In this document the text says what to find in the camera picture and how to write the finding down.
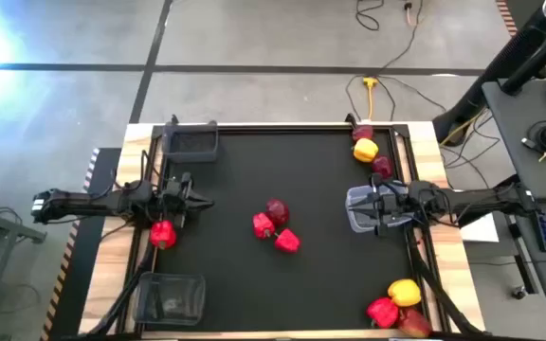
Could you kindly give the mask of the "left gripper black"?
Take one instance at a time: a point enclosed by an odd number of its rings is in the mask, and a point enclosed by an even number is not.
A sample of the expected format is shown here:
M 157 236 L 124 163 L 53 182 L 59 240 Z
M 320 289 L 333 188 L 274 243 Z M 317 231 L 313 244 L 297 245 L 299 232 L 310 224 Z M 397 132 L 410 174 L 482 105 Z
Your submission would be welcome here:
M 159 196 L 159 218 L 161 221 L 169 221 L 174 229 L 183 229 L 188 215 L 189 193 L 190 214 L 199 212 L 214 206 L 214 201 L 192 189 L 192 176 L 184 172 L 179 178 L 172 177 L 165 181 L 165 188 Z

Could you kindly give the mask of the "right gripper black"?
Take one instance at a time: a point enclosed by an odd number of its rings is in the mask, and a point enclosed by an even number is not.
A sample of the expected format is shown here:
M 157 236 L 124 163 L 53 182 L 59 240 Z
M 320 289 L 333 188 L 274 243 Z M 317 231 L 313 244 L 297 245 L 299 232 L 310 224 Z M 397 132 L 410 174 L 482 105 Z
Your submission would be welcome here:
M 392 227 L 407 224 L 410 214 L 403 209 L 408 196 L 408 186 L 398 180 L 384 179 L 380 173 L 373 173 L 370 177 L 373 195 L 367 193 L 361 196 L 352 196 L 348 200 L 348 211 L 355 216 L 363 215 L 371 219 L 373 211 L 358 206 L 373 205 L 374 218 L 378 226 L 375 228 L 377 236 L 387 236 Z

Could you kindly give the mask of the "yellow bell pepper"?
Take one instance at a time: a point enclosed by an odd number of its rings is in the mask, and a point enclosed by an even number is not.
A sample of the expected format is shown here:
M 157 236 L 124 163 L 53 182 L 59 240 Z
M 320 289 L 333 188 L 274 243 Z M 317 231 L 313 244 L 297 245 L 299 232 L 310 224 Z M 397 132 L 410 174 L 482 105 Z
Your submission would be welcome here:
M 414 306 L 422 299 L 418 284 L 409 278 L 393 282 L 389 286 L 387 293 L 391 301 L 399 307 Z
M 378 152 L 377 144 L 368 138 L 358 139 L 353 147 L 354 158 L 363 163 L 371 163 Z

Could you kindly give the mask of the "red bell pepper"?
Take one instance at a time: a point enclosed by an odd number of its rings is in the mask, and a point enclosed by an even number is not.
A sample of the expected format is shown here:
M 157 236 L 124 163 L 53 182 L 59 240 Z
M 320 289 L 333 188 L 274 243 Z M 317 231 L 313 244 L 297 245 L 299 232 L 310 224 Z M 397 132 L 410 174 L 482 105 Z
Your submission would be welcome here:
M 169 249 L 175 245 L 176 239 L 176 232 L 171 221 L 164 220 L 152 224 L 150 242 L 153 246 L 162 250 Z
M 300 239 L 290 229 L 285 229 L 277 235 L 274 245 L 282 252 L 297 253 L 300 249 Z
M 276 226 L 265 213 L 257 213 L 252 218 L 253 232 L 258 239 L 267 239 L 271 237 Z
M 387 329 L 395 324 L 399 316 L 399 308 L 390 298 L 381 297 L 368 306 L 366 314 L 377 327 Z

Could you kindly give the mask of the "clear plastic bin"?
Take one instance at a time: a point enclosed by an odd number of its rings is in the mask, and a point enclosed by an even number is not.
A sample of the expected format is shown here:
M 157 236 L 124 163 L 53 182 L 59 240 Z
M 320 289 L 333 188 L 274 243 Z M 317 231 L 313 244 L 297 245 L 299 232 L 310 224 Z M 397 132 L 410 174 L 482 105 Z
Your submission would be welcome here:
M 350 226 L 352 230 L 356 233 L 365 233 L 365 232 L 374 232 L 376 234 L 375 228 L 378 226 L 377 220 L 374 218 L 374 208 L 373 205 L 367 205 L 367 206 L 358 206 L 361 208 L 368 208 L 373 211 L 373 217 L 369 219 L 366 216 L 363 215 L 357 215 L 355 216 L 353 213 L 348 211 L 348 200 L 352 196 L 361 196 L 365 195 L 367 193 L 371 193 L 373 195 L 373 202 L 374 202 L 374 194 L 373 194 L 373 187 L 372 185 L 366 185 L 366 186 L 360 186 L 360 187 L 353 187 L 349 188 L 346 194 L 345 198 L 345 210 L 348 215 L 348 220 L 350 223 Z M 413 218 L 413 213 L 408 212 L 408 210 L 403 206 L 403 209 L 406 213 L 410 214 L 410 221 Z

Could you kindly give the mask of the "dark grey plastic basket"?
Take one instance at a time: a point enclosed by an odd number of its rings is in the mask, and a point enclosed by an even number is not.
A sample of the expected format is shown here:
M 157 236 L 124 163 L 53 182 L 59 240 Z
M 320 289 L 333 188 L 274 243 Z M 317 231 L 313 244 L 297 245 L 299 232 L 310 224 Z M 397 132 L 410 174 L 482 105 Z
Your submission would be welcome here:
M 208 163 L 217 159 L 218 124 L 182 125 L 167 123 L 163 128 L 163 154 L 174 163 Z

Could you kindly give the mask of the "black table mat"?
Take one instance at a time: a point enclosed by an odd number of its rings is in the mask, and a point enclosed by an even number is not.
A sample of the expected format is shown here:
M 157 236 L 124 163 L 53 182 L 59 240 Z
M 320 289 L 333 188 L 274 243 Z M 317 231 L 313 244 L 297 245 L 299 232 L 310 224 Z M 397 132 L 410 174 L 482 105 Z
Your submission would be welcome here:
M 205 278 L 200 332 L 368 329 L 368 305 L 410 275 L 401 230 L 381 238 L 349 224 L 347 190 L 370 173 L 353 159 L 346 133 L 224 135 L 214 162 L 172 171 L 189 172 L 195 190 L 214 201 L 155 266 Z M 258 239 L 252 218 L 270 199 L 288 206 L 289 220 Z M 275 247 L 285 229 L 300 239 L 297 253 Z

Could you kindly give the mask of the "white paper sheet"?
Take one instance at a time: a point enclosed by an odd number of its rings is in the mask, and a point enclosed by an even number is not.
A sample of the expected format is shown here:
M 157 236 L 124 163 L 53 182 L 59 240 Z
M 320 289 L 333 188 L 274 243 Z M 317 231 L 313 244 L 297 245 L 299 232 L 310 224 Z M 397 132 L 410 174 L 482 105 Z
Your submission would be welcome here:
M 499 236 L 492 213 L 463 226 L 460 233 L 465 242 L 499 242 Z

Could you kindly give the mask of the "black hazard-striped floor mat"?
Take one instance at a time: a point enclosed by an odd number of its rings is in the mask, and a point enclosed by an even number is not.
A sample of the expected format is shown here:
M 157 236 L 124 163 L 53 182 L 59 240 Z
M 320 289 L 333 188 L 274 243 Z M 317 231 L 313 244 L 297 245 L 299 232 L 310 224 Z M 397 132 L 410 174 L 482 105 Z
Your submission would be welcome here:
M 104 224 L 95 217 L 71 225 L 39 341 L 71 339 L 91 332 L 102 319 L 93 275 Z

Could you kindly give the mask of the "grey desk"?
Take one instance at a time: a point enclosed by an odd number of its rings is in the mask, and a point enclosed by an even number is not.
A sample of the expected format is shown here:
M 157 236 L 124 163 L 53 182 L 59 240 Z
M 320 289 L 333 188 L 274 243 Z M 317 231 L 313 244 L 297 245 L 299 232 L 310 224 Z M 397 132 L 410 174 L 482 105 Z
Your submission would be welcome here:
M 495 81 L 482 86 L 505 147 L 520 182 L 538 199 L 546 199 L 546 158 L 521 140 L 533 139 L 546 120 L 546 81 L 530 81 L 514 96 L 501 91 Z

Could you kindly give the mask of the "black tower fan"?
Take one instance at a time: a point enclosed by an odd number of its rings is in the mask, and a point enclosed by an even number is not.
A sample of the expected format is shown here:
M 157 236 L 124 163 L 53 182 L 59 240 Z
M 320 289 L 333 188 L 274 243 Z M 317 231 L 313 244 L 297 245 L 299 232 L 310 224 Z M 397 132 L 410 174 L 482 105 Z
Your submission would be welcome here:
M 531 17 L 517 30 L 458 102 L 449 111 L 433 119 L 437 141 L 446 144 L 454 135 L 464 135 L 485 106 L 482 85 L 511 76 L 541 48 L 545 40 L 546 0 L 536 7 Z

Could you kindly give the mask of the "black monitor pole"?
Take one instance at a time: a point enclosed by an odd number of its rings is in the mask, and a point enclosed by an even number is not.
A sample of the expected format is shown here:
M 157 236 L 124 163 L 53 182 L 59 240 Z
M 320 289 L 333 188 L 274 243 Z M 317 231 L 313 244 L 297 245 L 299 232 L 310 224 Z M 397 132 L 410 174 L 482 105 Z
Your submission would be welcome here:
M 505 81 L 501 85 L 500 89 L 506 94 L 513 95 L 522 87 L 523 84 L 529 81 L 545 67 L 546 43 L 530 60 L 523 64 L 507 81 Z

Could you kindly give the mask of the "black table frame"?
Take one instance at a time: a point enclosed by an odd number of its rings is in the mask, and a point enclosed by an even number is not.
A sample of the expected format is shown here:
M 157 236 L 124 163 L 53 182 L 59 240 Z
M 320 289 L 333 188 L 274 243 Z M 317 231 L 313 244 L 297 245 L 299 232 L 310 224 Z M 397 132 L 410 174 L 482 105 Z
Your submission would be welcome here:
M 398 157 L 401 163 L 402 176 L 406 180 L 415 177 L 430 181 L 442 188 L 449 183 L 443 166 L 442 156 L 438 147 L 433 126 L 428 121 L 405 121 L 403 123 L 409 132 L 408 137 L 398 137 Z M 122 180 L 130 180 L 139 175 L 140 153 L 144 149 L 154 148 L 155 164 L 162 165 L 162 151 L 157 142 L 152 139 L 155 123 L 136 123 L 127 126 L 121 154 L 118 162 L 118 176 Z M 237 131 L 239 133 L 283 133 L 290 134 L 299 131 L 342 130 L 348 128 L 342 122 L 245 122 L 221 123 L 222 131 Z M 311 331 L 263 331 L 263 332 L 149 332 L 141 335 L 145 341 L 426 341 L 413 338 L 399 330 L 362 329 L 362 330 L 311 330 Z

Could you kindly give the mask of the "black frame strut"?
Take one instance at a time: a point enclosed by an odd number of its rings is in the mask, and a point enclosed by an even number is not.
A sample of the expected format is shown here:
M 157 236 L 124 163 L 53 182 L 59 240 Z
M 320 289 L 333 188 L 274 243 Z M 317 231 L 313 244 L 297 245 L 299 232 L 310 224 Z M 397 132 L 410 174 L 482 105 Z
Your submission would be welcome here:
M 149 245 L 145 250 L 142 260 L 138 264 L 138 267 L 132 274 L 129 282 L 124 285 L 113 305 L 101 318 L 99 323 L 85 335 L 87 339 L 115 339 L 116 337 L 122 337 L 127 334 L 125 331 L 125 314 L 127 313 L 130 304 L 130 298 L 137 288 L 141 276 L 151 270 L 154 256 L 155 248 Z
M 413 270 L 419 278 L 422 278 L 425 281 L 435 297 L 435 303 L 442 324 L 442 331 L 450 333 L 451 328 L 449 322 L 452 321 L 461 335 L 486 335 L 486 332 L 481 331 L 471 324 L 466 316 L 459 311 L 450 296 L 443 289 L 440 280 L 429 269 L 428 264 L 421 256 L 414 228 L 406 227 L 405 236 Z

